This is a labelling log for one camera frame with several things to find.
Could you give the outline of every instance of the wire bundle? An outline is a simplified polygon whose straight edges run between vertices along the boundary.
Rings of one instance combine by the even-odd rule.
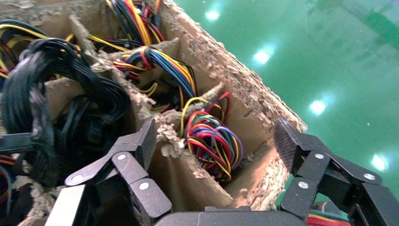
[[[227,100],[225,113],[221,104],[223,99]],[[196,100],[205,102],[207,105],[204,110],[193,112],[184,126],[187,107]],[[240,139],[224,125],[229,113],[229,100],[229,92],[212,102],[195,97],[187,102],[182,112],[180,135],[201,166],[218,181],[230,181],[231,172],[239,166],[243,158]],[[213,108],[218,108],[221,111],[222,120],[209,113]]]
[[[151,45],[164,40],[159,31],[160,16],[159,8],[161,0],[157,0],[154,10],[145,2],[132,0],[106,0],[108,7],[120,23],[120,28],[127,38],[125,44],[132,49],[132,45]],[[109,25],[110,32],[113,34],[112,27]],[[92,40],[99,41],[98,37],[90,36]]]
[[[40,29],[18,20],[0,21],[0,87],[4,80],[8,78],[9,72],[15,68],[18,63],[18,55],[31,41],[36,39],[46,39],[49,35]]]
[[[85,55],[65,40],[35,40],[20,58],[4,84],[3,122],[9,134],[36,134],[38,151],[22,156],[32,165],[33,179],[53,186],[56,178],[68,176],[109,150],[131,103],[119,84],[96,75]],[[73,99],[69,112],[53,128],[44,82],[54,74],[78,81],[85,94]]]
[[[157,80],[147,90],[141,90],[142,93],[150,97],[161,82],[171,87],[172,90],[169,92],[171,96],[154,98],[159,103],[162,103],[162,100],[165,103],[162,106],[154,107],[153,111],[164,112],[174,108],[182,110],[188,99],[197,96],[194,71],[184,62],[173,59],[148,46],[142,46],[134,50],[132,54],[123,55],[122,57],[122,59],[114,61],[115,67],[124,72],[127,78],[131,79],[133,83],[139,83],[141,80],[140,73],[154,69],[155,64],[172,77],[174,82],[166,79]]]
[[[7,216],[11,209],[13,183],[9,171],[14,165],[15,161],[10,155],[0,155],[0,209],[5,209]]]
[[[306,223],[310,226],[351,226],[351,224],[342,219],[331,219],[316,214],[309,214]]]

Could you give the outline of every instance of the blue wire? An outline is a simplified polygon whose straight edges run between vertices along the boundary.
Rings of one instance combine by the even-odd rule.
[[[128,59],[127,63],[131,63],[135,57],[138,57],[140,53],[134,53],[132,54]],[[170,63],[160,54],[158,54],[155,51],[152,51],[150,49],[150,54],[152,57],[154,57],[155,61],[158,63],[158,65],[165,70],[167,73],[172,75],[174,79],[177,80],[179,85],[184,89],[185,93],[188,95],[189,98],[194,97],[194,92],[189,84],[189,82],[184,78],[184,76],[179,73]]]

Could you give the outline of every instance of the red wire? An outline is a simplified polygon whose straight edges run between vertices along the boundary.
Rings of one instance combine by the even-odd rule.
[[[204,137],[212,137],[212,133],[202,133],[200,134],[199,138],[200,139],[204,139]],[[231,148],[227,145],[227,143],[222,140],[219,136],[215,136],[216,140],[218,140],[220,143],[222,143],[222,146],[226,149],[226,150],[231,150]],[[227,159],[229,162],[231,162],[231,152],[227,152]]]
[[[143,58],[144,65],[145,65],[149,70],[152,69],[152,66],[151,66],[150,62],[148,62],[147,58],[145,58],[144,50],[143,50],[143,51],[140,51],[140,55],[141,55],[141,57]]]
[[[14,158],[12,156],[6,155],[6,154],[0,154],[0,158],[5,158],[5,159],[9,159],[11,161],[14,161]]]
[[[8,165],[11,165],[11,166],[15,165],[15,163],[12,162],[12,161],[2,160],[2,159],[0,159],[0,163],[8,164]]]
[[[199,142],[194,142],[191,140],[187,140],[188,143],[192,144],[192,145],[197,145],[200,146],[202,149],[204,149],[206,152],[208,152],[212,157],[214,157],[215,159],[219,160],[219,162],[225,166],[227,166],[227,164],[219,158],[219,156],[217,156],[215,153],[213,153],[211,150],[209,150],[207,147],[205,147],[203,144],[199,143]]]
[[[8,71],[6,71],[6,70],[4,70],[4,69],[1,69],[1,68],[0,68],[0,72],[1,72],[1,73],[4,73],[4,74],[8,74],[8,73],[9,73]]]
[[[158,37],[161,39],[161,41],[165,40],[163,38],[163,35],[161,34],[161,32],[158,30],[158,28],[156,26],[154,26],[147,18],[143,17],[142,15],[140,15],[140,17],[143,20],[143,22],[146,22],[147,24],[151,25],[151,27],[154,29],[154,31],[158,34]]]
[[[115,67],[116,67],[116,68],[119,68],[119,69],[130,69],[130,70],[133,70],[133,68],[128,67],[128,66],[115,65]]]
[[[191,124],[192,124],[192,120],[193,120],[193,118],[195,117],[195,115],[197,115],[198,113],[201,113],[201,114],[203,114],[203,115],[209,115],[207,112],[205,112],[205,111],[195,111],[195,112],[193,112],[191,115],[190,115],[190,117],[189,117],[189,119],[188,119],[188,122],[187,122],[187,134],[188,134],[188,131],[191,131]]]
[[[335,222],[320,218],[308,217],[306,223],[310,226],[351,226],[348,222],[335,220]]]

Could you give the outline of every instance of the yellow wire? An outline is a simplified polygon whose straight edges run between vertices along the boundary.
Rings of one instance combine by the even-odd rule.
[[[153,109],[151,109],[151,111],[153,111],[153,112],[162,112],[165,109],[167,109],[168,107],[169,107],[169,104],[167,104],[165,106],[162,106],[162,107],[153,108]]]
[[[75,36],[74,34],[68,35],[68,37],[66,37],[65,41],[71,41],[74,36]]]
[[[184,103],[183,103],[184,95],[183,95],[183,90],[182,90],[181,86],[179,86],[179,93],[180,93],[180,108],[183,109],[183,107],[184,107]]]
[[[157,14],[159,9],[160,9],[160,5],[161,5],[161,0],[157,0],[157,2],[155,3],[155,8],[154,8],[154,13]]]
[[[103,43],[103,44],[105,44],[105,45],[111,46],[111,47],[113,47],[113,48],[115,48],[115,49],[117,49],[117,50],[120,50],[120,51],[128,51],[128,50],[129,50],[129,49],[127,49],[127,48],[123,48],[123,47],[121,47],[121,46],[117,46],[117,45],[111,44],[111,43],[109,43],[109,42],[107,42],[107,41],[104,41],[104,40],[102,40],[102,39],[100,39],[100,38],[97,38],[97,37],[94,36],[94,35],[89,35],[88,38],[91,39],[91,40],[94,40],[94,41],[98,41],[98,42],[100,42],[100,43]]]
[[[219,165],[219,166],[220,166],[220,168],[224,169],[224,172],[227,174],[227,181],[231,181],[231,175],[230,175],[231,167],[230,167],[230,162],[227,159],[226,152],[223,152],[223,154],[225,156],[225,158],[223,158],[222,154],[220,154],[220,151],[219,151],[219,148],[217,147],[217,145],[215,145],[215,149],[216,149],[216,152],[219,154],[220,158],[224,160],[224,163],[226,163],[227,169],[225,169],[221,165]]]
[[[147,89],[147,90],[140,90],[140,92],[142,92],[142,93],[148,93],[148,92],[151,92],[152,89],[156,89],[157,87],[158,87],[158,83],[154,82],[154,84],[151,85],[151,87],[150,87],[149,89]]]
[[[30,38],[30,37],[15,37],[12,38],[8,41],[7,46],[9,48],[13,48],[17,43],[19,43],[20,41],[34,41],[35,39]]]
[[[187,108],[188,108],[188,106],[191,104],[191,102],[193,102],[193,101],[195,101],[195,100],[199,100],[199,101],[202,101],[202,102],[204,102],[204,103],[209,103],[209,101],[207,101],[207,100],[205,100],[205,99],[203,99],[203,98],[200,98],[200,97],[193,97],[193,98],[191,98],[191,99],[189,99],[188,101],[187,101],[187,103],[186,103],[186,105],[184,106],[184,108],[183,108],[183,111],[182,111],[182,118],[181,118],[181,121],[180,121],[180,136],[182,137],[183,136],[183,131],[184,131],[184,115],[186,114],[186,111],[187,111]],[[219,105],[215,105],[217,108],[219,108],[219,109],[222,109],[222,107],[221,106],[219,106]]]
[[[5,191],[1,196],[0,199],[4,199],[8,195],[8,191]]]
[[[151,45],[152,43],[151,43],[150,35],[149,35],[147,29],[145,28],[140,15],[138,14],[138,12],[136,10],[137,9],[136,6],[133,4],[132,0],[128,0],[128,1],[132,8],[133,16],[136,18],[138,28],[141,31],[140,34],[142,35],[144,45]]]
[[[233,141],[234,141],[235,149],[237,150],[237,152],[239,152],[237,140],[236,140],[236,138],[235,138],[234,136],[232,136],[232,138],[233,138]],[[235,158],[235,160],[234,160],[234,162],[233,162],[233,165],[235,165],[235,164],[237,163],[238,157],[239,157],[239,155],[238,155],[238,153],[236,153],[236,158]]]
[[[48,38],[46,35],[42,35],[42,34],[40,34],[40,33],[31,31],[31,30],[29,30],[29,29],[26,29],[26,28],[23,28],[23,27],[20,27],[20,26],[16,26],[16,25],[1,24],[1,25],[0,25],[0,30],[1,30],[1,29],[4,29],[4,28],[16,28],[16,29],[22,30],[22,31],[24,31],[24,32],[28,32],[29,34],[32,34],[32,35],[34,35],[34,36],[36,36],[36,37],[38,37],[38,38],[40,38],[40,39],[47,39],[47,38]]]
[[[201,144],[200,142],[198,142],[197,140],[192,139],[192,138],[187,138],[187,140],[191,140],[191,141],[193,141],[193,142],[196,143],[196,144]],[[190,150],[191,153],[194,153],[194,152],[192,151],[190,145],[188,145],[188,148],[189,148],[189,150]],[[226,170],[226,168],[223,167],[223,165],[220,164],[218,161],[215,161],[215,162],[216,162],[216,164],[219,165],[219,167],[227,174],[227,177],[230,178],[230,180],[231,180],[231,175],[230,175],[230,173]]]
[[[0,60],[0,68],[8,71],[8,68],[6,67],[6,65],[4,64],[4,62],[2,60]]]
[[[1,72],[0,72],[0,77],[3,77],[3,78],[5,78],[5,79],[8,79],[8,76],[7,76],[6,74],[1,73]]]
[[[149,25],[147,27],[151,30],[151,32],[154,34],[155,38],[157,39],[157,42],[161,42],[161,39],[158,37],[158,34],[153,30],[153,28]]]

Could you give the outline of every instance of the power supply cable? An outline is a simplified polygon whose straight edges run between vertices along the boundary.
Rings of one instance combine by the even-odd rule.
[[[227,100],[223,111],[222,102]],[[243,158],[243,146],[240,139],[223,122],[226,122],[230,108],[230,93],[226,92],[219,99],[208,102],[199,97],[190,99],[182,112],[181,136],[188,149],[194,154],[201,166],[218,181],[230,181],[231,172]],[[193,101],[206,103],[202,110],[193,112],[184,124],[184,115]],[[213,108],[221,111],[221,119],[211,115]]]
[[[173,82],[166,79],[154,81],[147,90],[141,90],[142,93],[152,96],[156,94],[156,89],[163,82],[172,90],[168,96],[168,103],[161,106],[154,106],[153,111],[164,112],[168,109],[182,110],[188,99],[197,96],[197,86],[193,69],[184,62],[169,57],[168,55],[148,46],[142,46],[135,49],[129,55],[123,55],[121,59],[114,61],[116,68],[125,73],[127,78],[133,83],[140,82],[140,74],[155,69],[155,65],[166,71]]]
[[[43,119],[48,109],[44,83],[54,74],[78,81],[85,94],[75,97],[69,112],[60,115],[52,125],[49,118]],[[9,134],[35,133],[32,93],[44,98],[44,104],[36,111],[42,119],[38,128],[46,132],[46,139],[37,142],[37,149],[43,151],[27,153],[25,157],[32,164],[31,176],[48,186],[56,183],[49,179],[52,163],[54,168],[60,168],[56,176],[63,177],[72,173],[69,171],[74,170],[75,163],[85,164],[85,159],[92,160],[105,153],[120,135],[122,117],[131,109],[126,91],[112,80],[95,74],[84,53],[62,39],[33,41],[10,72],[3,88],[1,109]]]

